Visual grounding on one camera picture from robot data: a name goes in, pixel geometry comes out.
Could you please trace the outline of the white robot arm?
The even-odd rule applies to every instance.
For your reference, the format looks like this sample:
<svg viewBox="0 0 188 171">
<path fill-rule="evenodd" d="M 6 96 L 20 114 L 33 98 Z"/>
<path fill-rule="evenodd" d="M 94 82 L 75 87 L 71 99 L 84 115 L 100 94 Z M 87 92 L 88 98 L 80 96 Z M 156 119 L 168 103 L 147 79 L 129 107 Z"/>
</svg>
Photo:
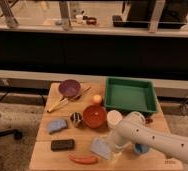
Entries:
<svg viewBox="0 0 188 171">
<path fill-rule="evenodd" d="M 112 152 L 122 151 L 129 142 L 144 144 L 188 164 L 188 137 L 164 133 L 145 126 L 140 112 L 131 112 L 110 131 L 107 143 Z"/>
</svg>

